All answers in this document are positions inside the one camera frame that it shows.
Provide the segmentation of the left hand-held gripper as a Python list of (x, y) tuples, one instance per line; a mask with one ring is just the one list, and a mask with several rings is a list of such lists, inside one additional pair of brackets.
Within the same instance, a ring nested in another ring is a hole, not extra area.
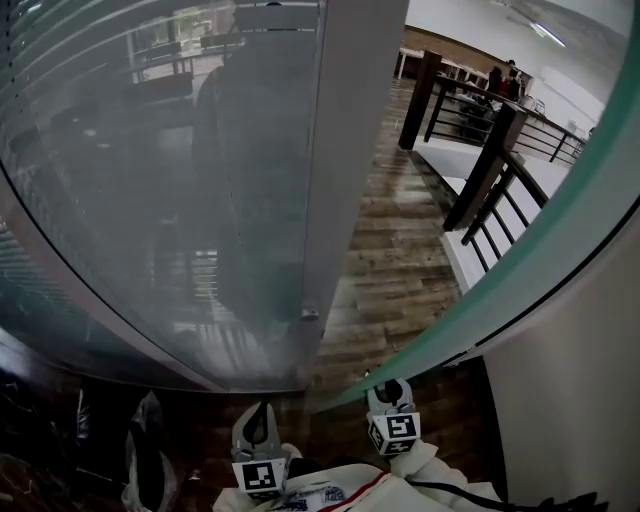
[[(232, 430), (233, 445), (238, 449), (279, 450), (281, 440), (275, 412), (267, 400), (246, 409)], [(253, 499), (281, 496), (286, 487), (290, 454), (279, 450), (272, 453), (240, 450), (234, 454), (232, 469), (238, 488)]]

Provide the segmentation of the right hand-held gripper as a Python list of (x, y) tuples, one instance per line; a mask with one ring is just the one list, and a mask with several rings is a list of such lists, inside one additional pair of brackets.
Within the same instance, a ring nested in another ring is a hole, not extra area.
[(420, 437), (420, 414), (410, 384), (392, 379), (384, 388), (370, 388), (367, 405), (368, 435), (376, 451), (386, 458), (409, 452)]

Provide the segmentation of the frosted glass door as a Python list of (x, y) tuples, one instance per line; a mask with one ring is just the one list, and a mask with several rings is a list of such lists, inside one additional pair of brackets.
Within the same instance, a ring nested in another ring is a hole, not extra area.
[(578, 161), (506, 254), (434, 325), (319, 411), (422, 374), (506, 324), (567, 276), (640, 195), (640, 0), (607, 105)]

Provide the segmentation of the person's right forearm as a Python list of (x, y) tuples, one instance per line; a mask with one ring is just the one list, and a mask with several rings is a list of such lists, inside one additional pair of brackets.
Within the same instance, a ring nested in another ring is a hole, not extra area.
[(391, 473), (412, 481), (451, 484), (467, 489), (468, 479), (436, 456), (438, 448), (418, 439), (411, 450), (393, 457)]

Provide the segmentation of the person's left forearm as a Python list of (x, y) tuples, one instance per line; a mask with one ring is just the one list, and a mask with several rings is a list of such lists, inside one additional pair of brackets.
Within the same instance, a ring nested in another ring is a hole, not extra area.
[(224, 488), (215, 503), (212, 512), (250, 512), (255, 507), (252, 499), (237, 488)]

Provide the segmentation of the person's white jacket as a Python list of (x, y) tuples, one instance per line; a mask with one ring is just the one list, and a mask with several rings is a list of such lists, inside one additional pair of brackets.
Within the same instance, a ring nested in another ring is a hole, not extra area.
[[(339, 465), (289, 479), (282, 496), (252, 499), (250, 512), (490, 512), (464, 497), (417, 483), (393, 475), (391, 467), (384, 471), (365, 463)], [(468, 481), (463, 491), (499, 499), (489, 482)]]

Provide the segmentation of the black plastic-wrapped bundle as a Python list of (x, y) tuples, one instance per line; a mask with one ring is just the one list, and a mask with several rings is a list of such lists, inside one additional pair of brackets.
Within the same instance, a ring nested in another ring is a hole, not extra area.
[(495, 123), (498, 111), (493, 103), (481, 95), (456, 93), (454, 104), (458, 107), (458, 129), (460, 136), (484, 143)]

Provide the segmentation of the black railing with wooden posts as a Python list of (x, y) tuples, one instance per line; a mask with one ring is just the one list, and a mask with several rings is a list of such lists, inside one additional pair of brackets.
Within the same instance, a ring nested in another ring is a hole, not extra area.
[[(494, 266), (548, 203), (586, 144), (574, 131), (470, 82), (442, 74), (442, 57), (424, 52), (399, 145), (416, 152), (454, 194), (443, 229), (456, 271), (476, 281)], [(456, 93), (481, 95), (498, 111), (484, 143), (458, 129)]]

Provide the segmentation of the ceiling light strip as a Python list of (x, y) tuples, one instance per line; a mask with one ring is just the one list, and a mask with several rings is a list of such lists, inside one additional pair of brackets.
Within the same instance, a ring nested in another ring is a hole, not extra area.
[(530, 22), (529, 26), (539, 37), (549, 39), (550, 41), (554, 42), (560, 47), (563, 47), (563, 48), (567, 47), (566, 43), (561, 38), (555, 35), (552, 31), (550, 31), (544, 25), (538, 22)]

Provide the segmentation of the glass partition wall with blinds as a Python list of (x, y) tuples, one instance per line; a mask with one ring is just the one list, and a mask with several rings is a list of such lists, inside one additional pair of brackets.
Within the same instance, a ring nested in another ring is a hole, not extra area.
[(326, 0), (0, 0), (0, 328), (79, 373), (301, 388)]

